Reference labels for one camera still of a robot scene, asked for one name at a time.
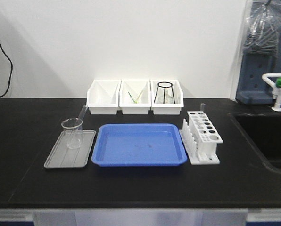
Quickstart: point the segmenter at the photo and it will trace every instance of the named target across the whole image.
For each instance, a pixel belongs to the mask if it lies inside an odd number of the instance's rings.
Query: plastic bag
[[[247,24],[244,53],[276,56],[281,31],[281,0],[253,1]]]

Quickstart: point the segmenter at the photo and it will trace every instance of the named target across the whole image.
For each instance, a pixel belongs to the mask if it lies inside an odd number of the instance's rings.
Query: gray tray
[[[76,168],[86,166],[96,132],[94,130],[83,130],[83,143],[78,149],[69,149],[66,146],[63,133],[60,134],[53,146],[44,167]]]

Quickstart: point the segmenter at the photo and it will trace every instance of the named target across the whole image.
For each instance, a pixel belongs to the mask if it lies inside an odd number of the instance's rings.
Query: white faucet
[[[273,82],[269,78],[277,78],[276,82]],[[262,79],[273,88],[273,99],[276,100],[272,109],[276,112],[281,112],[281,73],[267,73],[262,75]]]

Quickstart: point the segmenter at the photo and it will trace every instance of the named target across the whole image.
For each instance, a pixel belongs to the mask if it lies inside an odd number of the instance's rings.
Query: black cable
[[[272,0],[268,0],[268,2],[265,4],[266,6],[269,5],[269,3],[271,3]]]
[[[10,58],[7,56],[7,54],[4,52],[4,50],[1,46],[1,43],[0,43],[0,49],[1,49],[2,53],[5,55],[5,57],[8,59],[8,61],[10,62],[10,73],[9,73],[9,78],[8,78],[8,87],[7,87],[7,90],[4,92],[4,94],[2,94],[0,96],[0,98],[1,98],[1,97],[4,97],[8,92],[8,89],[9,89],[9,86],[10,86],[10,79],[11,79],[12,73],[13,73],[13,62],[10,60]]]

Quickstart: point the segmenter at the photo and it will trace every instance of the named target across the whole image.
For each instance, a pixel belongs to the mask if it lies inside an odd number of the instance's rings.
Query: white plastic bin
[[[123,114],[148,114],[151,108],[150,80],[122,80],[120,108]]]
[[[174,103],[163,103],[160,101],[160,97],[156,97],[157,84],[159,82],[170,82],[173,84],[173,93],[174,93]],[[151,83],[151,110],[153,114],[180,114],[180,111],[183,107],[183,93],[180,87],[178,80],[150,80]]]
[[[90,114],[116,114],[121,80],[94,80],[87,91]]]

